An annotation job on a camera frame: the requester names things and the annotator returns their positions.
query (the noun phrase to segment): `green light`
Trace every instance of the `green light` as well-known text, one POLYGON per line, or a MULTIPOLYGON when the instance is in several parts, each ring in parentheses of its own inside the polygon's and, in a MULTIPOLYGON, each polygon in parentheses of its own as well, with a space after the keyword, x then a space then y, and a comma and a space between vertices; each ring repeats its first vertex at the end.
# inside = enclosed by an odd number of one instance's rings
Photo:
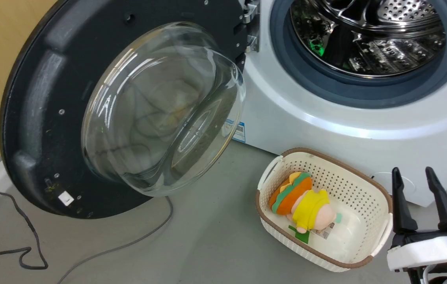
POLYGON ((313 50, 313 52, 315 52, 319 56, 322 56, 323 52, 325 51, 325 49, 323 48, 322 45, 315 45, 315 44, 313 44, 312 41, 309 42, 309 46, 310 46, 311 50, 313 50))

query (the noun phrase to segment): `washing machine door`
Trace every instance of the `washing machine door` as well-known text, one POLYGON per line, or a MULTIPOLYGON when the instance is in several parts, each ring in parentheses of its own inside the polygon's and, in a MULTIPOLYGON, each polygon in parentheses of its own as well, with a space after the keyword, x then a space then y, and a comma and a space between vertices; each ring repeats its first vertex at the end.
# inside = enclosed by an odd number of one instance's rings
POLYGON ((243 14, 238 0, 58 1, 4 91, 0 149, 17 189, 45 211, 101 218, 202 176, 241 114, 243 14))

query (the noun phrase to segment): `door hinge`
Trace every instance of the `door hinge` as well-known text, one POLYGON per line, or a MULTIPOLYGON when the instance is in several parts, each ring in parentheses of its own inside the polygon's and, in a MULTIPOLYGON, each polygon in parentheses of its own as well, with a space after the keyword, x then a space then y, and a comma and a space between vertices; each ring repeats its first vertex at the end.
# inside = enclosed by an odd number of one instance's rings
POLYGON ((246 46, 245 52, 258 52, 258 37, 248 35, 248 45, 246 46))
POLYGON ((250 1, 246 4, 246 10, 243 17, 243 23, 249 24, 253 21, 255 18, 255 15, 258 14, 258 4, 259 2, 256 1, 250 1))
POLYGON ((258 52, 260 33, 260 1, 251 0, 246 3, 243 23, 248 31, 248 43, 245 52, 258 52))

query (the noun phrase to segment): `doll hand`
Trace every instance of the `doll hand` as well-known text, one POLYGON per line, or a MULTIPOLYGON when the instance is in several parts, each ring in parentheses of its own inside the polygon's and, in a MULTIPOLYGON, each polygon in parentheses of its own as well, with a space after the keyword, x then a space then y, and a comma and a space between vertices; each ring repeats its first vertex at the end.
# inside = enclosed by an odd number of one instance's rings
POLYGON ((297 227, 297 232, 299 232, 300 234, 305 234, 308 230, 306 230, 305 228, 301 228, 301 227, 297 227))

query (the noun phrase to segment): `basket handle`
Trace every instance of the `basket handle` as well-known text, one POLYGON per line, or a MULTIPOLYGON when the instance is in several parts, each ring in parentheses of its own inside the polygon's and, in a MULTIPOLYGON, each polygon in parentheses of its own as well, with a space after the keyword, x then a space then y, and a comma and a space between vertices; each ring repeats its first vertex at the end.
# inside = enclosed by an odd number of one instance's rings
POLYGON ((392 228, 393 228, 393 214, 389 213, 388 223, 386 223, 386 227, 384 228, 383 234, 380 238, 380 242, 377 244, 376 248, 371 253, 372 257, 375 257, 383 248, 384 244, 388 240, 388 237, 390 237, 392 228))
POLYGON ((267 166, 267 168, 265 169, 264 173, 262 174, 262 176, 260 177, 260 181, 258 182, 258 186, 257 189, 260 191, 260 189, 262 188, 262 186, 264 185, 265 181, 267 180, 267 178, 269 177, 270 173, 272 172, 272 169, 274 169, 274 166, 276 166, 276 164, 278 164, 278 162, 283 158, 283 156, 277 156, 276 158, 274 158, 274 160, 272 160, 269 165, 267 166))

